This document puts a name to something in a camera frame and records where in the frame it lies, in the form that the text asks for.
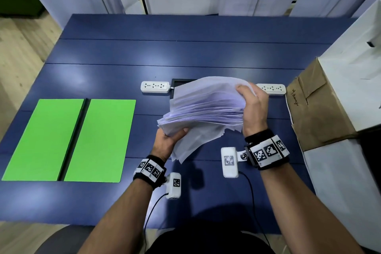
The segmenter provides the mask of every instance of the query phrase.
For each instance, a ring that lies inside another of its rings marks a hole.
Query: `electrical outlet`
[[[284,84],[257,84],[257,86],[263,89],[269,95],[286,94],[286,87]]]
[[[143,81],[140,89],[142,92],[168,93],[170,85],[168,81]]]

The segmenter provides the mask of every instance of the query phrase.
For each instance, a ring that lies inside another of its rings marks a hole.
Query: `person's left hand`
[[[166,162],[172,154],[174,145],[176,145],[176,143],[188,133],[188,130],[189,129],[185,127],[173,136],[169,137],[163,132],[162,129],[158,129],[151,155],[157,156]]]

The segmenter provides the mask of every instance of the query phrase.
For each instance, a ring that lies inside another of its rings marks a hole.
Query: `blue table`
[[[0,182],[0,220],[95,225],[132,180],[152,147],[157,122],[169,111],[168,95],[143,94],[140,83],[172,78],[232,76],[288,85],[352,23],[346,18],[73,15],[0,144],[0,175],[40,98],[136,99],[121,182]],[[284,97],[271,97],[269,126],[291,152],[291,164],[313,190]],[[251,195],[243,177],[225,179],[220,148],[242,149],[241,133],[196,150],[168,172],[183,178],[178,200],[160,201],[149,228],[175,227],[197,216],[231,220],[255,231]],[[279,233],[257,170],[239,169],[253,184],[257,217],[266,233]],[[164,193],[155,190],[150,209]]]

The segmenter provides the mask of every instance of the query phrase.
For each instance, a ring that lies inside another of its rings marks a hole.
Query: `green folder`
[[[56,181],[82,104],[82,99],[39,100],[2,180]]]
[[[91,100],[64,181],[120,182],[135,100]]]

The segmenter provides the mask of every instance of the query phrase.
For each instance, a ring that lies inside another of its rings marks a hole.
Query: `hand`
[[[269,95],[256,86],[250,83],[255,96],[248,86],[238,85],[236,87],[246,101],[245,109],[243,110],[243,135],[248,137],[258,132],[264,131],[267,126],[267,110],[269,108]]]
[[[158,129],[156,132],[156,138],[154,142],[154,147],[152,148],[151,155],[157,156],[164,162],[168,160],[172,154],[174,145],[183,138],[188,133],[189,129],[187,127],[179,130],[173,136],[167,136],[162,129]]]

